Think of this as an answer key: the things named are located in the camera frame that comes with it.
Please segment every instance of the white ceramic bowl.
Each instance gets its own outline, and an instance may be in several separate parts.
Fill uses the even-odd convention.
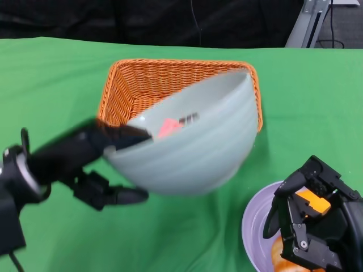
[[[166,118],[199,119],[156,138]],[[135,185],[168,195],[204,194],[227,182],[250,153],[258,110],[249,73],[229,72],[193,84],[128,122],[154,138],[104,157]]]

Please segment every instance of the green table surface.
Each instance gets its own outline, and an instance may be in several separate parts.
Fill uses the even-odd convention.
[[[363,50],[201,49],[58,39],[0,40],[0,148],[29,130],[35,149],[96,115],[108,69],[124,58],[247,61],[260,79],[264,127],[238,174],[201,197],[151,194],[96,212],[56,184],[21,213],[26,271],[254,271],[240,224],[251,197],[316,155],[363,193]],[[104,161],[96,169],[126,181]],[[0,271],[15,271],[8,257]]]

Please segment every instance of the bowl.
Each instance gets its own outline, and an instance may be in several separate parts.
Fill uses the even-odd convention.
[[[263,228],[271,209],[274,192],[282,181],[270,184],[260,190],[248,203],[242,219],[242,241],[244,249],[257,272],[274,271],[271,249],[280,236],[276,233],[270,239],[263,238]]]
[[[158,139],[166,118],[198,119]],[[138,187],[165,195],[208,193],[232,178],[258,132],[258,109],[248,72],[221,73],[192,84],[131,119],[153,140],[104,157]]]

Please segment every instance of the black curtain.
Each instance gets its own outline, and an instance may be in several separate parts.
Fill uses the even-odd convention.
[[[0,38],[284,47],[302,4],[302,0],[1,0]]]

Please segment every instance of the orange wicker basket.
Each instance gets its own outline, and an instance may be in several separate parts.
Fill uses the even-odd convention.
[[[112,65],[98,110],[98,119],[111,126],[127,123],[158,101],[188,85],[230,70],[246,70],[253,78],[258,131],[263,119],[256,70],[237,61],[126,59]]]

